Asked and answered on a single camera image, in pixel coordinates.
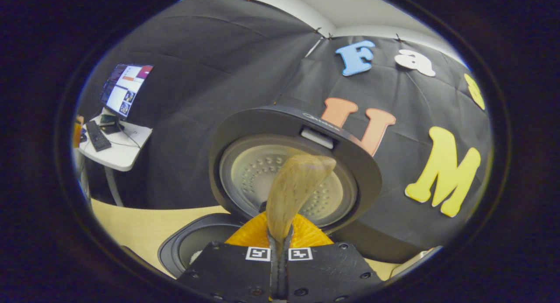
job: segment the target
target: black fabric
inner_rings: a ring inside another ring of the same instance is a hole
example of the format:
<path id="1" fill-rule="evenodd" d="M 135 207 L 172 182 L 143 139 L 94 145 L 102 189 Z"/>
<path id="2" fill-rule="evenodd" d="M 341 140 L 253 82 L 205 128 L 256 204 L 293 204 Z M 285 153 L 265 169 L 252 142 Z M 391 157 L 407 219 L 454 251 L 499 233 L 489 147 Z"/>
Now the black fabric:
<path id="1" fill-rule="evenodd" d="M 362 40 L 375 44 L 371 48 L 374 54 L 370 61 L 372 68 L 343 76 L 344 62 L 335 51 Z M 426 56 L 432 62 L 436 76 L 431 78 L 397 65 L 394 57 L 400 49 Z M 488 115 L 470 97 L 464 73 L 472 76 L 468 68 L 434 49 L 369 36 L 321 40 L 301 61 L 296 74 L 276 100 L 278 104 L 297 107 L 320 117 L 326 98 L 352 101 L 359 109 L 348 116 L 343 127 L 358 139 L 368 126 L 366 109 L 381 109 L 396 118 L 396 123 L 387 128 L 374 155 L 383 179 L 378 199 L 358 221 L 334 233 L 335 238 L 352 239 L 357 243 L 354 237 L 362 235 L 364 245 L 356 244 L 360 251 L 371 253 L 377 243 L 377 250 L 382 252 L 384 260 L 402 261 L 418 249 L 444 245 L 468 221 L 483 192 L 492 139 Z M 433 208 L 431 199 L 422 204 L 404 195 L 406 186 L 416 182 L 430 156 L 432 139 L 428 130 L 432 126 L 454 134 L 458 163 L 470 147 L 475 147 L 482 158 L 460 212 L 454 218 L 443 215 L 441 205 Z M 364 228 L 377 232 L 366 233 Z M 395 251 L 382 245 L 381 239 L 368 241 L 368 236 L 390 236 L 400 240 L 408 251 Z"/>
<path id="2" fill-rule="evenodd" d="M 218 205 L 206 152 L 214 128 L 235 112 L 272 103 L 319 38 L 260 2 L 182 0 L 122 39 L 92 72 L 78 113 L 87 120 L 99 114 L 102 86 L 118 63 L 154 66 L 128 117 L 154 128 L 140 154 L 148 158 L 116 177 L 123 202 L 154 209 Z M 136 188 L 125 190 L 131 180 Z"/>

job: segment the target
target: screw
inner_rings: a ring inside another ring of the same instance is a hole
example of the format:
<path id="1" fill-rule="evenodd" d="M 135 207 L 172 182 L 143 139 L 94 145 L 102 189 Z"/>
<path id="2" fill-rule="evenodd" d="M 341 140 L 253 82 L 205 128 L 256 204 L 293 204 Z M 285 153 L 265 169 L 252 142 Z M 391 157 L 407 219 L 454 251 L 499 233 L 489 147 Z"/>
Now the screw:
<path id="1" fill-rule="evenodd" d="M 308 289 L 306 288 L 301 288 L 301 289 L 297 289 L 296 291 L 294 291 L 294 295 L 295 296 L 304 296 L 308 294 Z"/>
<path id="2" fill-rule="evenodd" d="M 192 279 L 200 278 L 200 275 L 198 273 L 194 272 L 194 271 L 189 271 L 188 276 L 191 277 Z"/>
<path id="3" fill-rule="evenodd" d="M 259 296 L 259 295 L 262 295 L 264 293 L 264 291 L 262 289 L 259 289 L 259 288 L 252 288 L 252 289 L 250 289 L 249 293 L 251 293 L 251 295 L 254 295 L 254 296 Z"/>

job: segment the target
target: letter m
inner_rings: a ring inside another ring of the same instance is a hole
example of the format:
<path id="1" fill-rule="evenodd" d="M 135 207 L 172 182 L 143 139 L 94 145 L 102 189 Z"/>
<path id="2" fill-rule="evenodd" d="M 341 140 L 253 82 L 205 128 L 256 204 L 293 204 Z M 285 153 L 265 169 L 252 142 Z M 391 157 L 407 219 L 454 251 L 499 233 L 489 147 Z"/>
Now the letter m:
<path id="1" fill-rule="evenodd" d="M 424 203 L 430 199 L 430 188 L 436 181 L 436 190 L 432 207 L 439 205 L 450 193 L 451 197 L 441 206 L 441 212 L 454 217 L 460 210 L 462 201 L 473 183 L 474 175 L 480 165 L 480 153 L 470 148 L 461 164 L 457 166 L 457 148 L 455 137 L 448 130 L 440 127 L 430 128 L 430 137 L 434 141 L 432 152 L 424 171 L 416 183 L 406 187 L 406 196 Z"/>

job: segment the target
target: inner lid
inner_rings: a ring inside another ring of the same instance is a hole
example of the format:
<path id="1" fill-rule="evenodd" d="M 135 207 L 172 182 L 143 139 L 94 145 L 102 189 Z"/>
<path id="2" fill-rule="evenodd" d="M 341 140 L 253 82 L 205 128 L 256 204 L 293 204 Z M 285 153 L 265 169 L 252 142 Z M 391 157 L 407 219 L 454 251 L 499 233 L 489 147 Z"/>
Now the inner lid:
<path id="1" fill-rule="evenodd" d="M 253 135 L 232 143 L 220 161 L 220 180 L 228 196 L 251 217 L 258 215 L 274 176 L 293 155 L 333 157 L 325 147 L 303 137 Z M 318 227 L 342 219 L 356 203 L 356 181 L 344 163 L 336 167 L 308 198 L 300 214 Z"/>

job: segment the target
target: desk leg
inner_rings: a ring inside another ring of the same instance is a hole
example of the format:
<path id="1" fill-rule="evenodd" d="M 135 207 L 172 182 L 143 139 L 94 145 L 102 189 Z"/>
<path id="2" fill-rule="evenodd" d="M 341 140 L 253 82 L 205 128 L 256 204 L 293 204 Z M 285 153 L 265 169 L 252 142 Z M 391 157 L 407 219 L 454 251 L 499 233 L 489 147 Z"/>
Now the desk leg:
<path id="1" fill-rule="evenodd" d="M 116 188 L 115 175 L 110 167 L 105 166 L 105 175 L 107 176 L 108 188 L 111 190 L 112 198 L 115 200 L 116 205 L 124 207 L 123 202 L 120 200 L 119 190 Z"/>

